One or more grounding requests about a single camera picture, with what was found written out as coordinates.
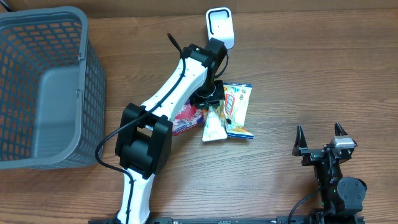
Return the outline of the yellow wipes package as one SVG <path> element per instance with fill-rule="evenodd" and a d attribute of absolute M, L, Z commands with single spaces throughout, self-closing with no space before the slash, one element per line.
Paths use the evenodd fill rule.
<path fill-rule="evenodd" d="M 244 127 L 252 84 L 224 83 L 223 87 L 223 113 L 227 135 L 232 138 L 253 139 L 254 135 Z"/>

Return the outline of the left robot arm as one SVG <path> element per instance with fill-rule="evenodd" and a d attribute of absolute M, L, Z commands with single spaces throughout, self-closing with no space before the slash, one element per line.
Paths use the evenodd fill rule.
<path fill-rule="evenodd" d="M 123 111 L 115 147 L 124 175 L 123 200 L 111 223 L 147 221 L 154 177 L 169 158 L 173 121 L 184 104 L 207 110 L 224 98 L 218 70 L 228 60 L 224 43 L 212 38 L 204 48 L 190 44 L 178 51 L 177 68 L 157 93 Z"/>

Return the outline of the purple red pad package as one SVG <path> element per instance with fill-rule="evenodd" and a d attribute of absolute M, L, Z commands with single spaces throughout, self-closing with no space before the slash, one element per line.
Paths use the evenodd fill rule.
<path fill-rule="evenodd" d="M 172 135 L 177 136 L 204 122 L 203 111 L 187 101 L 173 121 Z"/>

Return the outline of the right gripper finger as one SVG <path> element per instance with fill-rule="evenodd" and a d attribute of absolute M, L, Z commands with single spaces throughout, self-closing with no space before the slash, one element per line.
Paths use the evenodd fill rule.
<path fill-rule="evenodd" d="M 307 141 L 305 139 L 302 126 L 298 125 L 297 132 L 296 132 L 295 144 L 292 149 L 292 155 L 293 156 L 301 156 L 302 151 L 307 150 L 307 149 L 308 149 Z"/>
<path fill-rule="evenodd" d="M 336 122 L 334 125 L 335 136 L 347 136 L 348 133 L 343 129 L 342 125 L 339 122 Z"/>

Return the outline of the white bottle gold cap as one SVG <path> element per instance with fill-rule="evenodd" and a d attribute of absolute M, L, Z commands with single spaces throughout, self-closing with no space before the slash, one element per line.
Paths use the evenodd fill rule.
<path fill-rule="evenodd" d="M 203 130 L 202 141 L 210 142 L 210 141 L 218 141 L 224 140 L 228 137 L 224 120 L 220 116 L 220 113 L 214 107 L 209 107 L 206 114 L 206 121 Z"/>

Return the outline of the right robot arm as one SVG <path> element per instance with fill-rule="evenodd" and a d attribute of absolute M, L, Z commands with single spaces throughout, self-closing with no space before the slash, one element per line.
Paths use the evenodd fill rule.
<path fill-rule="evenodd" d="M 322 208 L 313 209 L 299 223 L 364 223 L 358 213 L 363 210 L 366 183 L 355 177 L 345 177 L 340 165 L 352 158 L 357 142 L 335 123 L 335 135 L 321 149 L 309 149 L 301 125 L 297 126 L 293 156 L 302 157 L 303 166 L 312 166 L 318 189 L 301 199 L 291 209 L 287 223 L 295 220 L 294 211 L 308 199 L 320 195 Z"/>

